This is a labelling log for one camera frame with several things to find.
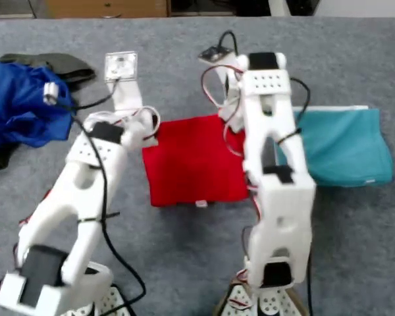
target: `red cloth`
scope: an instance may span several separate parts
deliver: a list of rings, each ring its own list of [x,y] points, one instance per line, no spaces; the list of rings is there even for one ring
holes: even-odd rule
[[[159,145],[142,150],[153,206],[248,197],[242,158],[229,152],[223,127],[217,115],[161,124]],[[227,139],[242,149],[243,132]]]

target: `blue cloth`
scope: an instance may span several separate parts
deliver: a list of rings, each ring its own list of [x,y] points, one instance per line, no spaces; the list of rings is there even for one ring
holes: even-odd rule
[[[41,147],[50,140],[67,139],[71,115],[43,102],[46,82],[58,85],[60,103],[73,105],[67,85],[49,69],[0,63],[0,145]]]
[[[299,126],[309,173],[318,185],[356,187],[392,180],[379,110],[307,111]],[[281,149],[277,158],[286,164]]]

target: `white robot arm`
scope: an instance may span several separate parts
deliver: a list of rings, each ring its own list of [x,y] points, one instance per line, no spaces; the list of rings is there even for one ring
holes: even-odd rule
[[[133,74],[127,71],[130,59],[135,64]],[[152,108],[142,106],[136,83],[136,54],[110,54],[106,61],[106,81],[110,89],[118,85],[113,95],[116,112],[87,118],[54,187],[20,230],[16,271],[5,275],[0,288],[0,306],[12,311],[57,316],[92,302],[96,308],[110,289],[112,272],[90,262],[104,225],[103,204],[107,208],[111,203],[127,166],[128,152],[155,145],[156,140],[155,110],[146,111]],[[49,233],[70,215],[78,219],[78,237],[70,253],[45,246]],[[108,309],[111,307],[99,309],[97,315]]]
[[[220,45],[200,59],[217,71],[225,87],[225,101],[217,105],[226,128],[244,129],[243,169],[256,193],[259,222],[253,227],[245,257],[246,282],[252,302],[304,281],[311,246],[311,210],[316,185],[307,171],[302,138],[294,120],[290,78],[281,53],[237,56]],[[283,150],[288,164],[266,167],[262,151],[267,138]],[[260,315],[254,304],[252,314]],[[277,309],[262,314],[275,315]]]

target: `wooden furniture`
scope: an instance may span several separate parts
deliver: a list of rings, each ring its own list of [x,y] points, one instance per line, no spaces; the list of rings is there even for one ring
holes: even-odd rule
[[[150,18],[170,14],[169,0],[47,0],[52,18]]]

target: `gray carpet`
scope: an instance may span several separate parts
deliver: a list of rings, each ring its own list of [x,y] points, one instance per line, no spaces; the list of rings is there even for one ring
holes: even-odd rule
[[[144,101],[164,120],[214,113],[204,98],[196,55],[232,28],[239,50],[281,51],[289,71],[312,89],[313,104],[368,104],[381,110],[383,134],[395,164],[395,19],[185,18],[163,20],[37,20],[0,22],[4,53],[71,53],[99,71],[79,94],[83,103],[107,93],[106,52],[136,50]],[[298,90],[294,103],[303,101]],[[100,109],[111,109],[106,104]],[[32,212],[59,175],[68,142],[21,147],[0,172],[0,277],[12,268],[17,222]],[[111,206],[115,245],[137,268],[148,295],[138,315],[210,315],[242,264],[241,228],[254,221],[248,201],[208,209],[155,209],[139,152]],[[68,249],[74,221],[51,237]],[[316,315],[395,316],[395,177],[382,187],[320,189],[313,212],[313,300]],[[126,295],[138,287],[100,243],[93,259],[115,272]],[[0,315],[10,315],[0,310]]]

